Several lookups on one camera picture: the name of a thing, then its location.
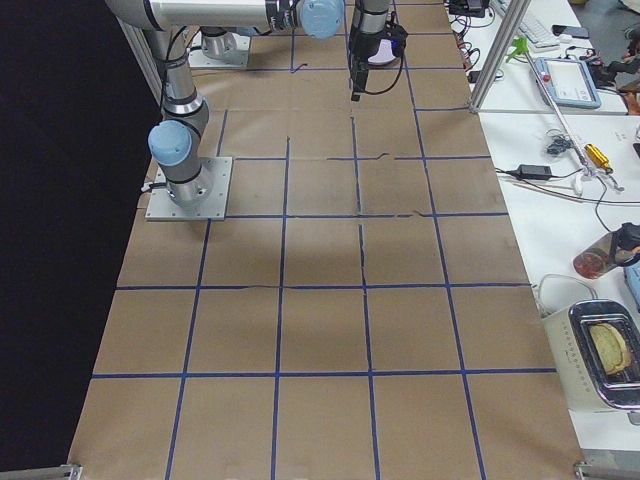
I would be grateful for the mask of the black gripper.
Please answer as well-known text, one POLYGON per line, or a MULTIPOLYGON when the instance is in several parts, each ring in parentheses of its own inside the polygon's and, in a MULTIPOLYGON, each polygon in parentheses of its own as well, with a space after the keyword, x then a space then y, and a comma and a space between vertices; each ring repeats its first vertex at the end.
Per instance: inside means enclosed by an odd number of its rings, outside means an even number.
POLYGON ((366 33, 362 30, 350 31, 349 64, 353 95, 365 93, 370 69, 369 58, 378 52, 379 44, 379 33, 366 33))

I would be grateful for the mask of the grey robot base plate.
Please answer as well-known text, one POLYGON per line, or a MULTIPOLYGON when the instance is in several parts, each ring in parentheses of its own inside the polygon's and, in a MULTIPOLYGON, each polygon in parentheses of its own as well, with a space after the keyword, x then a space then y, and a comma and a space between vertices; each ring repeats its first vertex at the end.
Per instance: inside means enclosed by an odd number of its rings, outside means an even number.
POLYGON ((146 219, 149 221, 224 221, 226 217, 233 159, 201 157, 200 174, 190 183, 168 182, 156 168, 157 188, 149 191, 146 219))

